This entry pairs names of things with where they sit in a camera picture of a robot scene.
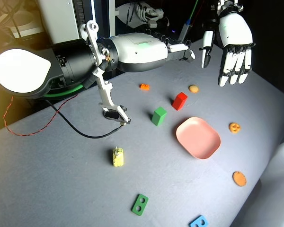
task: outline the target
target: white robotic hand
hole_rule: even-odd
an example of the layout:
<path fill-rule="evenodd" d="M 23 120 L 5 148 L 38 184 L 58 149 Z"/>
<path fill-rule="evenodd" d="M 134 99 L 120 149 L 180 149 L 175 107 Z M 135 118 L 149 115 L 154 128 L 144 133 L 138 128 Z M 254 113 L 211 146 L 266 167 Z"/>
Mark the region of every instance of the white robotic hand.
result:
<path fill-rule="evenodd" d="M 162 9 L 154 9 L 145 2 L 139 2 L 136 6 L 136 14 L 138 18 L 147 23 L 149 20 L 157 21 L 163 18 L 164 12 Z"/>
<path fill-rule="evenodd" d="M 219 22 L 212 20 L 203 37 L 202 68 L 207 67 L 210 61 L 210 52 L 213 47 L 214 32 L 219 24 L 219 34 L 224 49 L 219 86 L 223 87 L 230 79 L 233 85 L 243 83 L 251 70 L 251 47 L 254 46 L 250 28 L 244 18 L 238 13 L 243 7 L 238 5 L 238 0 L 219 0 L 217 15 Z"/>

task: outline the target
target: pink plate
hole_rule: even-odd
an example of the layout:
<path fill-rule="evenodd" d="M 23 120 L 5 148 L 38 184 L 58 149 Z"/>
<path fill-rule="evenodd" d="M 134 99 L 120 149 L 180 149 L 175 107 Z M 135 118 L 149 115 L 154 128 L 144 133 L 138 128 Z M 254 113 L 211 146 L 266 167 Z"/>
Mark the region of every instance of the pink plate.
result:
<path fill-rule="evenodd" d="M 191 117 L 184 121 L 176 131 L 180 144 L 194 157 L 209 158 L 220 147 L 219 134 L 206 121 Z"/>

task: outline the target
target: tabletop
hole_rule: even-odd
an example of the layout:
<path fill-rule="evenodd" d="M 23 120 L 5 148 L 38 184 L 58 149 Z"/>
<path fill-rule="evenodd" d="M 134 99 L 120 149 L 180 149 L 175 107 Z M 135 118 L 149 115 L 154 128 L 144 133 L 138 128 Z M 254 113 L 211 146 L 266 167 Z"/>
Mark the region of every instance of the tabletop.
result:
<path fill-rule="evenodd" d="M 284 94 L 254 72 L 241 85 L 219 87 L 222 50 L 214 46 L 202 69 L 200 46 L 192 45 L 192 63 L 169 61 L 113 78 L 112 99 L 128 108 L 132 121 L 109 137 L 82 137 L 60 116 L 35 136 L 0 130 L 0 227 L 187 227 L 199 215 L 209 226 L 229 226 L 284 135 Z M 150 90 L 140 90 L 141 83 Z M 192 84 L 198 93 L 188 90 Z M 171 102 L 180 92 L 188 100 L 177 111 Z M 102 135 L 119 123 L 103 117 L 99 102 L 97 88 L 91 88 L 61 112 L 82 132 Z M 167 115 L 157 127 L 151 115 L 159 106 Z M 34 132 L 53 114 L 46 108 L 10 127 Z M 192 157 L 175 136 L 194 116 L 221 137 L 209 159 Z M 231 122 L 241 125 L 238 134 L 229 131 Z M 116 146 L 124 149 L 122 167 L 112 165 Z M 246 186 L 234 183 L 235 171 L 244 173 Z M 138 216 L 131 208 L 140 193 L 149 200 Z"/>

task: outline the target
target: yellow toy car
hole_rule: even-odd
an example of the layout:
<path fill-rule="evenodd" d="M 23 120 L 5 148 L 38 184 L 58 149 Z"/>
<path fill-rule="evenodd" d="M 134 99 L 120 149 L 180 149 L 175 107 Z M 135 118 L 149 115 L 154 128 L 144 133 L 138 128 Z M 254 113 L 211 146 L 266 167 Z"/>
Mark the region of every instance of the yellow toy car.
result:
<path fill-rule="evenodd" d="M 123 157 L 123 149 L 122 148 L 116 147 L 113 150 L 113 164 L 114 164 L 114 167 L 124 165 L 124 157 Z"/>

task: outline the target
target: green block with holes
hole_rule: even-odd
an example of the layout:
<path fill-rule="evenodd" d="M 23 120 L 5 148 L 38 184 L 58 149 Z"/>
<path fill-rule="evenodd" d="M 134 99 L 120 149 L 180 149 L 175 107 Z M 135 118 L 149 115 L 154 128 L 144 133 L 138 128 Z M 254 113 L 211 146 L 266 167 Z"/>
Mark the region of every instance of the green block with holes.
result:
<path fill-rule="evenodd" d="M 145 195 L 139 194 L 132 208 L 132 212 L 141 216 L 146 207 L 147 201 L 148 198 Z"/>
<path fill-rule="evenodd" d="M 164 110 L 162 107 L 159 107 L 153 113 L 151 122 L 153 122 L 155 125 L 159 126 L 164 121 L 166 114 L 167 114 L 166 110 Z"/>

